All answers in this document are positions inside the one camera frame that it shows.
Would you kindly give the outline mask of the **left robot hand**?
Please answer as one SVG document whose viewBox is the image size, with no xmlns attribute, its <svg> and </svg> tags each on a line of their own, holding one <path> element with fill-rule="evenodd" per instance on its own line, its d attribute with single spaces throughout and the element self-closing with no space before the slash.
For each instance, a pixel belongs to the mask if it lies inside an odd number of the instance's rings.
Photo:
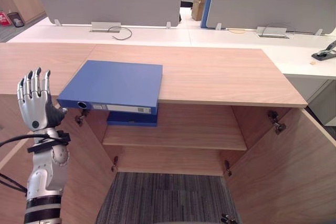
<svg viewBox="0 0 336 224">
<path fill-rule="evenodd" d="M 37 134 L 54 130 L 68 112 L 66 108 L 54 106 L 49 87 L 50 71 L 40 78 L 41 72 L 40 67 L 30 71 L 17 85 L 18 106 L 23 121 Z"/>
</svg>

